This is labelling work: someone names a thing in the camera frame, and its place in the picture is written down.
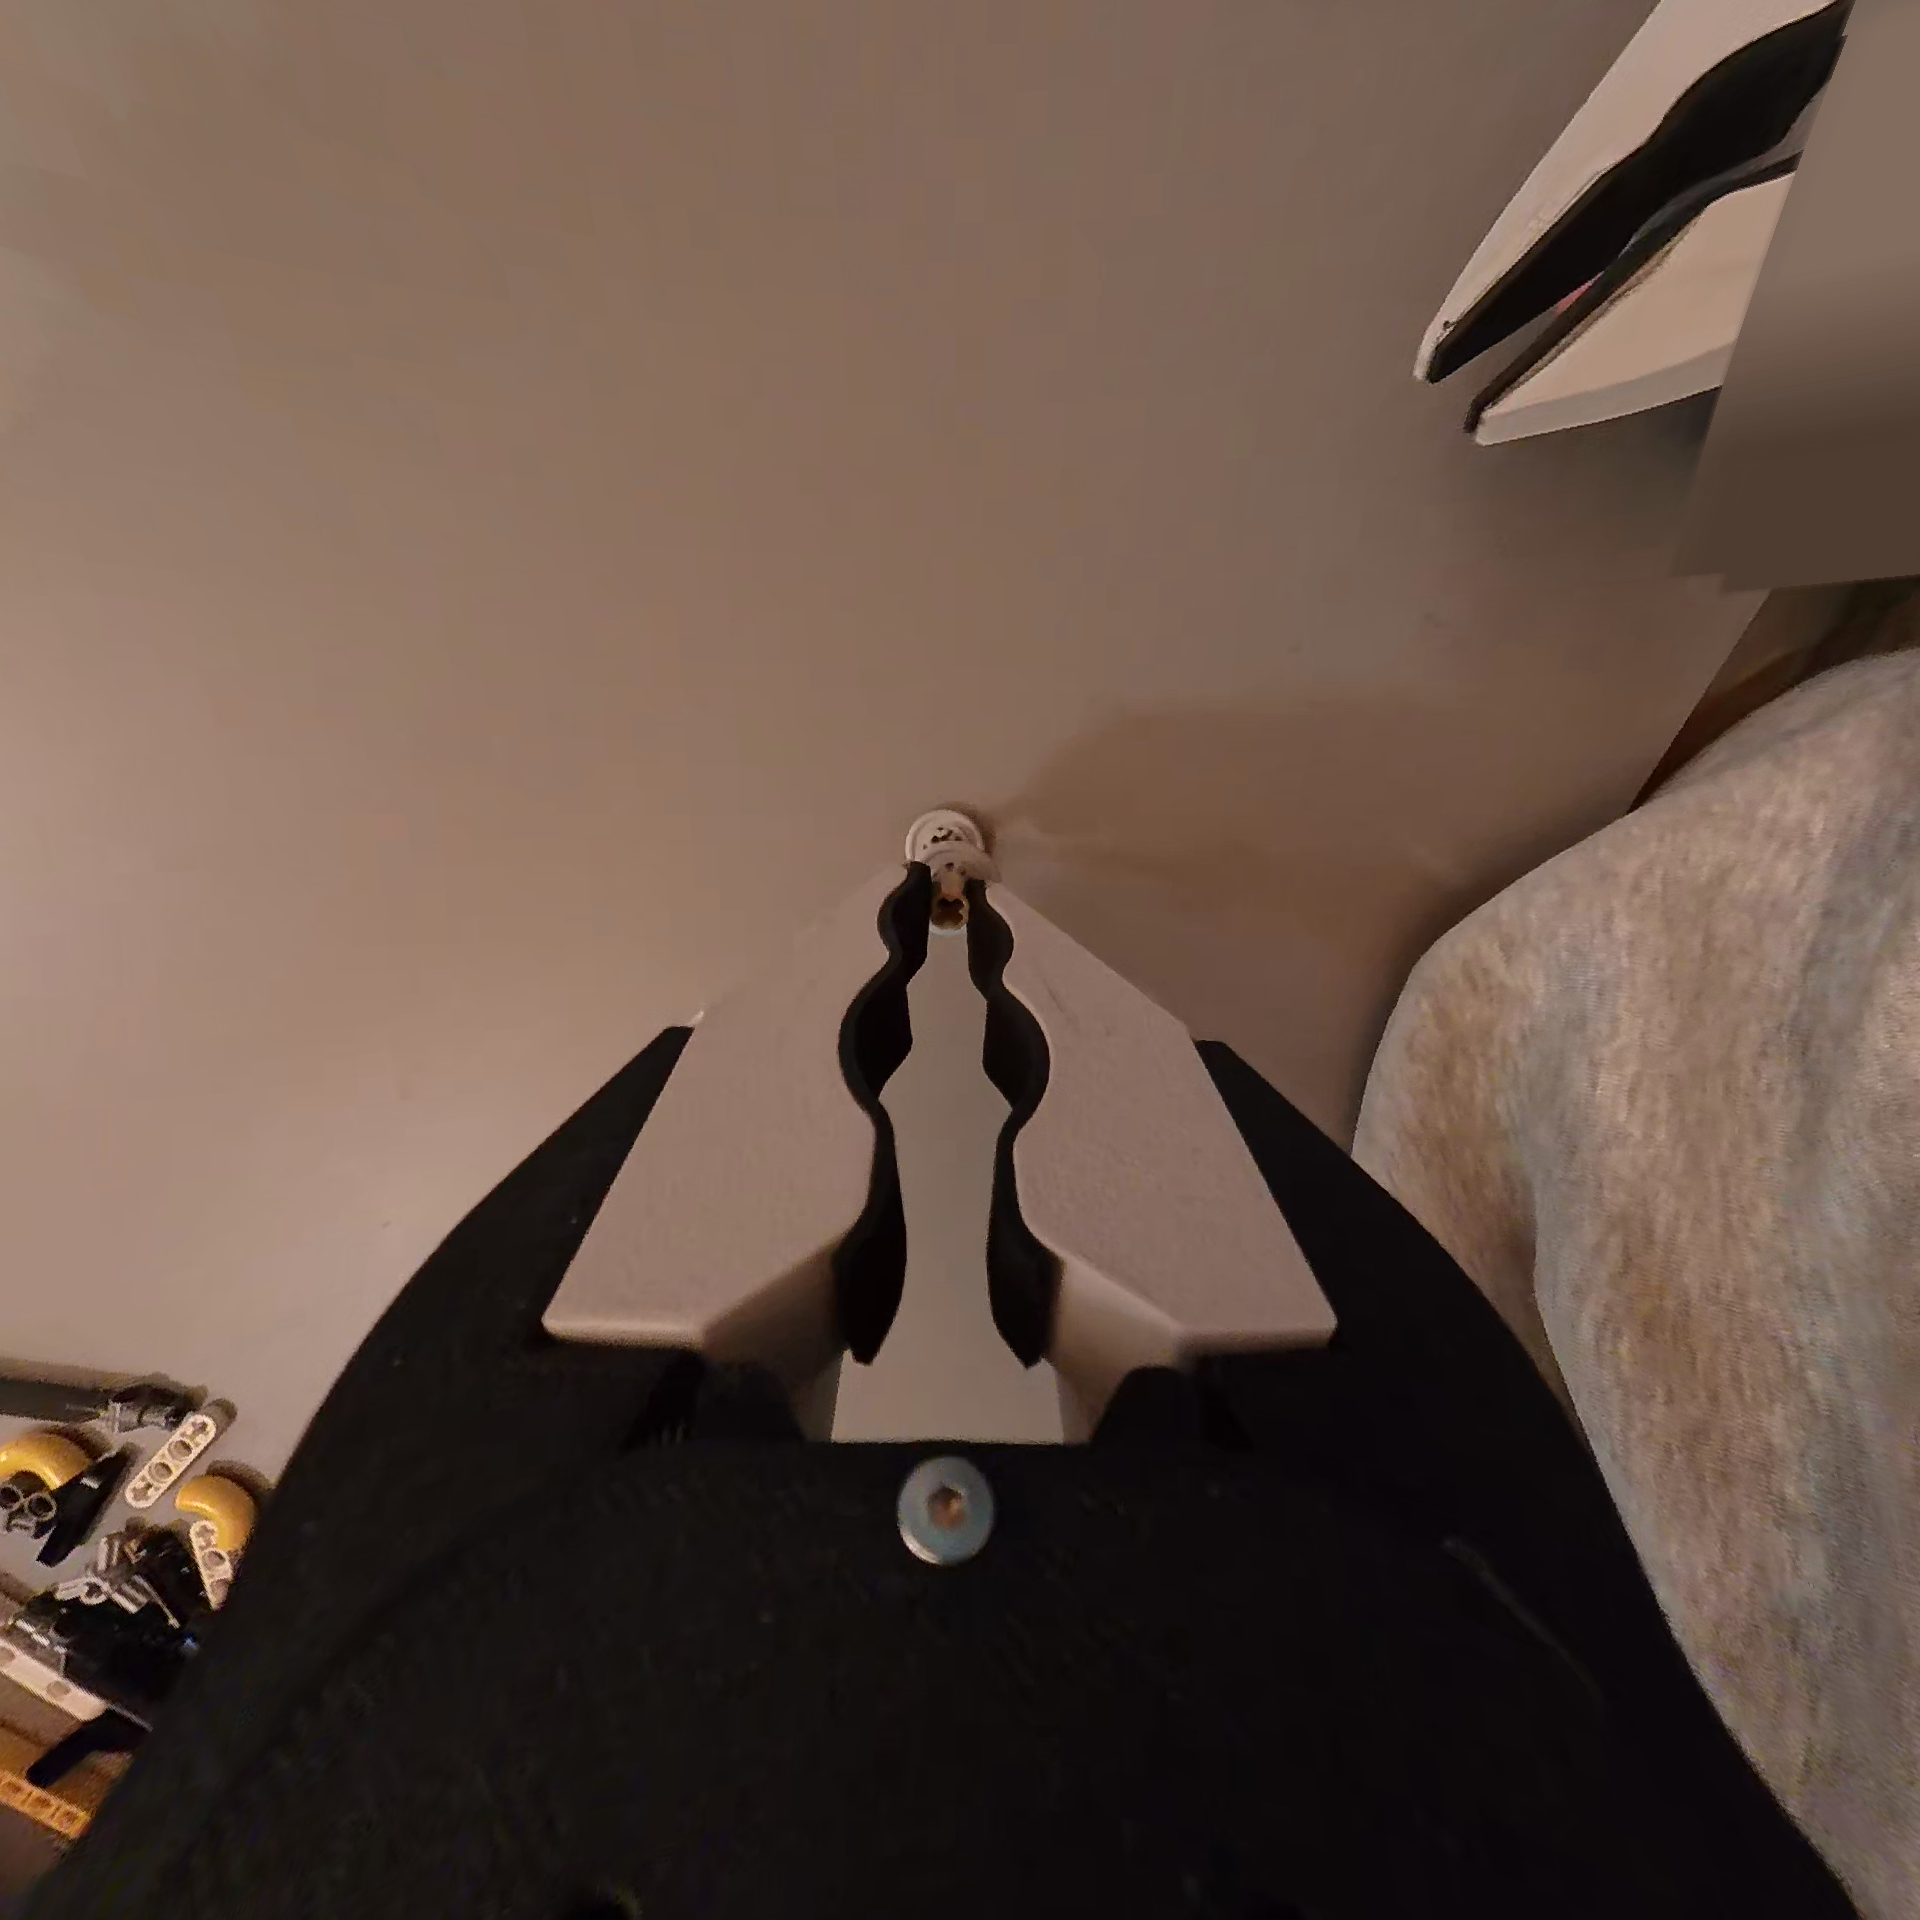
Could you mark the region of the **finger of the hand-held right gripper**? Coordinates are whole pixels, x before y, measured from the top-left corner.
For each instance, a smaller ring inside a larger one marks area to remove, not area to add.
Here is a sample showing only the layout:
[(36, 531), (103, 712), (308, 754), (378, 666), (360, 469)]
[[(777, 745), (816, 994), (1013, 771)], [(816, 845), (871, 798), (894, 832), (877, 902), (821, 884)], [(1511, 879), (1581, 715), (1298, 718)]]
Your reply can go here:
[(1500, 446), (1720, 388), (1797, 169), (1800, 158), (1753, 161), (1670, 201), (1556, 306), (1463, 432)]
[(1851, 2), (1657, 2), (1498, 214), (1420, 341), (1440, 384), (1576, 296), (1698, 188), (1788, 152)]

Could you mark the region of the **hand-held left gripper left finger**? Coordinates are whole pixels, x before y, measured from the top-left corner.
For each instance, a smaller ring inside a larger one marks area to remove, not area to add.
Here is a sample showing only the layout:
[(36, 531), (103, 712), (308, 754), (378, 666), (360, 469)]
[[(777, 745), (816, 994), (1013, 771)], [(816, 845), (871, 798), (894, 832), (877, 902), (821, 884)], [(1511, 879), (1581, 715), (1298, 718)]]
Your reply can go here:
[(808, 1441), (831, 1436), (854, 1345), (834, 1252), (891, 1154), (840, 1042), (901, 956), (897, 894), (916, 918), (917, 869), (880, 869), (704, 1008), (544, 1308), (550, 1338), (756, 1366)]

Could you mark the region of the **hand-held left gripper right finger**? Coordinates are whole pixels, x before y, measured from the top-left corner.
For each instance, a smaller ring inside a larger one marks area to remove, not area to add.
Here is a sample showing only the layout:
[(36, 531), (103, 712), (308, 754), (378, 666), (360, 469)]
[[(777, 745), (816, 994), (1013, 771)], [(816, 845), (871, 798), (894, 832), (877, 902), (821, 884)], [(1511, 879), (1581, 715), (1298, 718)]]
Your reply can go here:
[(967, 885), (996, 1329), (1091, 1441), (1140, 1371), (1324, 1351), (1334, 1308), (1187, 1022), (1008, 885)]

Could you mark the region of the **small grey lego piece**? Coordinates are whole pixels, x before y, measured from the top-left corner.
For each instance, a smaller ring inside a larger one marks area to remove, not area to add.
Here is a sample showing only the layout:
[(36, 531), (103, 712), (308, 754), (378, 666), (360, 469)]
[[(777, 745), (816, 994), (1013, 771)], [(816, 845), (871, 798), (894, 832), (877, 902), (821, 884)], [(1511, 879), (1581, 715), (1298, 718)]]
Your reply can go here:
[(930, 809), (903, 836), (903, 859), (931, 879), (930, 931), (961, 935), (971, 921), (971, 885), (1000, 879), (986, 829), (964, 809)]

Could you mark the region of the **pile of lego pieces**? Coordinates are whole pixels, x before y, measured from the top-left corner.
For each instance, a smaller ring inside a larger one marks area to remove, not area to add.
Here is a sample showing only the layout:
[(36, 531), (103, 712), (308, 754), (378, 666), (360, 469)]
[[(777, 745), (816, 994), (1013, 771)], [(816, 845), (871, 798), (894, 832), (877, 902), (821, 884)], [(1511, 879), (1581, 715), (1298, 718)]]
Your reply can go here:
[(237, 1584), (268, 1482), (168, 1378), (4, 1364), (4, 1815), (70, 1851)]

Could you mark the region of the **person's grey hoodie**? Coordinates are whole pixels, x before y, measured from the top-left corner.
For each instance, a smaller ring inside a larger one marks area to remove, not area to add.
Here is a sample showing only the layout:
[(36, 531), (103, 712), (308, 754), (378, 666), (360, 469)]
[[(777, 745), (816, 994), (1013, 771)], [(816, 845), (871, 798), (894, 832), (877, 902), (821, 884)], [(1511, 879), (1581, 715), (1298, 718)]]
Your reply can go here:
[(1578, 1414), (1863, 1916), (1917, 1915), (1917, 652), (1758, 708), (1414, 966), (1358, 1164)]

